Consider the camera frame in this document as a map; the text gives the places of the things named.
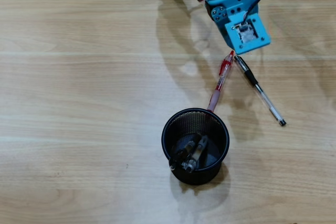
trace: clear pen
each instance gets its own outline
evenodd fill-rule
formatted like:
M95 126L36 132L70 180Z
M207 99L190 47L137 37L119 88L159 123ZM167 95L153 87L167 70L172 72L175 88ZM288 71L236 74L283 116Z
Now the clear pen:
M241 67L241 69L243 70L246 78L249 80L249 82L252 84L252 86L256 87L256 89L260 93L260 95L263 98L263 100L267 103L267 105L269 107L269 110L272 112L272 114L274 115L274 117L278 120L278 122L280 123L280 125L281 126L285 126L286 125L286 121L281 116L281 114L279 113L279 111L275 108L274 104L268 98L268 96L266 95L266 93L264 92L264 90L261 88L261 86L259 85L257 79L254 77L252 71L247 66L247 64L244 62L244 60L242 59L242 57L236 55L235 56L235 60L239 64L239 66Z
M219 70L219 80L217 83L217 87L214 91L214 93L212 94L211 98L210 98L210 103L209 106L207 108L207 110L214 112L215 107L217 105L217 102L219 100L219 96L220 96L220 92L222 90L222 87L224 85L225 79L227 77L227 75L230 72L232 63L233 63L233 55L234 55L234 51L231 51L231 53L225 57L225 59L222 62L222 65L220 66L220 70Z

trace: pen barrel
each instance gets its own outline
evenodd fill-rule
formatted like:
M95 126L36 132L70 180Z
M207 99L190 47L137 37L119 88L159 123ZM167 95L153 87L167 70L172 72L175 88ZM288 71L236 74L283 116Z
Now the pen barrel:
M269 110L272 112L272 114L274 115L274 117L279 121L283 121L283 117L281 116L281 114L279 113L279 111L275 108L274 104L271 102L271 100L268 98L268 96L265 94L265 92L263 91L263 89L261 88L261 86L259 84L255 85L256 89L258 90L258 92L260 93L262 99L267 103Z
M216 105L218 103L218 100L219 100L219 96L220 96L220 91L219 90L215 90L213 95L211 96L211 99L210 99L210 103L209 103L209 106L207 108L207 110L211 111L211 112L214 112L215 108L216 108Z

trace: wood grain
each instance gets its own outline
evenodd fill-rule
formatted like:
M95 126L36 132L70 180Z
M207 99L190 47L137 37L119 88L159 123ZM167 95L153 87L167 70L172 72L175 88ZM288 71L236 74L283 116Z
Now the wood grain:
M229 51L197 0L0 0L1 224L335 224L336 0L262 0L272 44L216 109L218 176L170 173L165 122L204 108Z

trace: pen holder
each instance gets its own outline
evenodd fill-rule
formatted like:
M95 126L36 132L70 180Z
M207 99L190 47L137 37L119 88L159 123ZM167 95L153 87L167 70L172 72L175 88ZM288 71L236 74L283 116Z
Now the pen holder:
M219 172L229 149L229 133L223 121L204 109L186 109L173 115L162 132L162 148L169 160L197 134L207 135L209 140L204 154L192 173L178 166L172 171L180 181L190 185L202 185L212 180Z

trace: blue robot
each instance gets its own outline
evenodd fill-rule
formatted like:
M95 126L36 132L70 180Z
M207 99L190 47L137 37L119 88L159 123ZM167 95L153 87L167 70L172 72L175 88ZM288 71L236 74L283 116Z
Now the blue robot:
M205 2L209 16L216 23L225 42L237 54L270 44L270 37L258 15L260 0L198 1Z

